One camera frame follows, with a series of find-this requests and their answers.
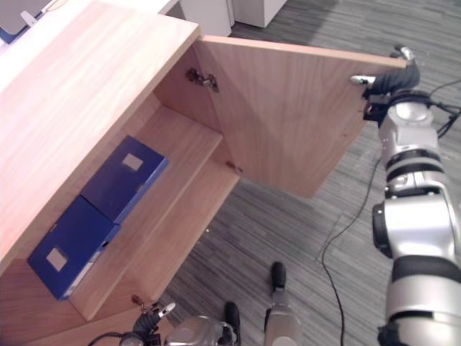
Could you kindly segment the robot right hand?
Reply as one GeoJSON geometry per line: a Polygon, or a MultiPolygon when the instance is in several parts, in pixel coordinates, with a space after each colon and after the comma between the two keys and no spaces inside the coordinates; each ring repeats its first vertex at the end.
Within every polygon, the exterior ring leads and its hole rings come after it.
{"type": "Polygon", "coordinates": [[[394,46],[391,58],[402,60],[405,68],[395,69],[376,76],[352,75],[349,80],[356,85],[364,86],[362,97],[368,99],[372,95],[392,94],[402,89],[417,87],[421,80],[421,72],[414,52],[403,44],[394,46]]]}

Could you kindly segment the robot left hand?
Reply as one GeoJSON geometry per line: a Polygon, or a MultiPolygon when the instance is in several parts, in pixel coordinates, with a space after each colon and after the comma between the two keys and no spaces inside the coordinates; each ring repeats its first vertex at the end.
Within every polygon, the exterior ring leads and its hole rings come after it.
{"type": "Polygon", "coordinates": [[[174,302],[163,307],[158,303],[152,303],[148,308],[144,307],[141,315],[133,326],[133,332],[146,339],[158,329],[158,323],[166,318],[176,307],[174,302]]]}

